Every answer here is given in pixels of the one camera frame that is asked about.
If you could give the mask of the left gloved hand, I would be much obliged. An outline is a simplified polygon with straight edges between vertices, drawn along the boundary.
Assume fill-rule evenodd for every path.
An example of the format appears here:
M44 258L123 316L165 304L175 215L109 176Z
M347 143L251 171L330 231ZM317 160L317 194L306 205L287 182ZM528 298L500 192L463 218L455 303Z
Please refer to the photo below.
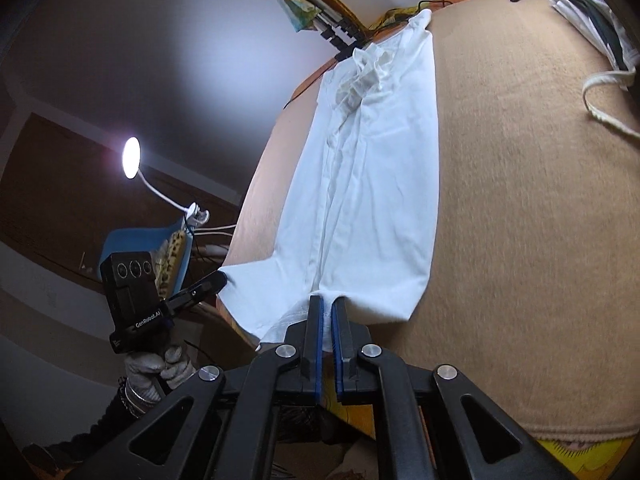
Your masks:
M160 402L164 393L157 382L162 380L174 391L196 373L196 368L183 346L171 344L162 354L128 354L125 372L127 398L139 406L151 406Z

